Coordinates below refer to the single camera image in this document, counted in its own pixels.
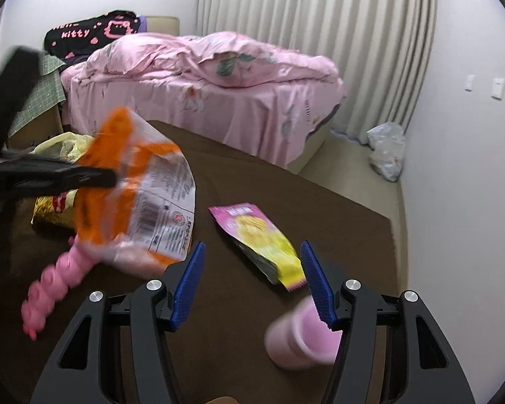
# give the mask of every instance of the barcode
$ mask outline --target barcode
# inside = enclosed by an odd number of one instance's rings
[[[183,242],[181,244],[181,249],[180,249],[180,252],[182,252],[182,253],[189,246],[189,233],[191,232],[192,225],[193,224],[191,223],[191,221],[187,222],[187,227],[185,228],[185,235],[183,236]]]
[[[159,206],[149,200],[144,200],[140,207],[137,221],[137,233],[140,235],[154,235],[159,217]]]

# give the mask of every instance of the orange snack bag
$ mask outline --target orange snack bag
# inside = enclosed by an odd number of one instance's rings
[[[144,278],[183,261],[194,222],[195,183],[180,148],[126,107],[114,110],[80,165],[111,168],[113,189],[79,189],[75,227],[82,247]]]

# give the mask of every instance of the tile floor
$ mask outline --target tile floor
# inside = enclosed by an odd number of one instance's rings
[[[400,184],[388,182],[372,170],[369,154],[370,148],[330,134],[299,175],[391,220],[402,290],[407,285],[407,260]]]

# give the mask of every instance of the snack bag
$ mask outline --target snack bag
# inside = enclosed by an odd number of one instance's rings
[[[281,282],[288,291],[306,284],[294,246],[256,205],[240,203],[209,210],[271,284]]]
[[[93,140],[89,135],[66,132],[41,143],[32,153],[74,163],[87,151]],[[74,229],[73,204],[76,193],[77,190],[72,190],[58,196],[38,197],[35,200],[32,223],[34,220],[43,221]]]
[[[131,110],[114,110],[79,164],[111,168],[115,188],[77,191],[81,247],[120,270],[160,276],[189,251],[195,183],[179,147]]]

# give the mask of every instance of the black blanket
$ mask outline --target black blanket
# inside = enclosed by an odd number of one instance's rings
[[[53,28],[45,36],[44,48],[70,66],[86,60],[95,50],[119,37],[136,33],[139,26],[135,12],[115,10]]]

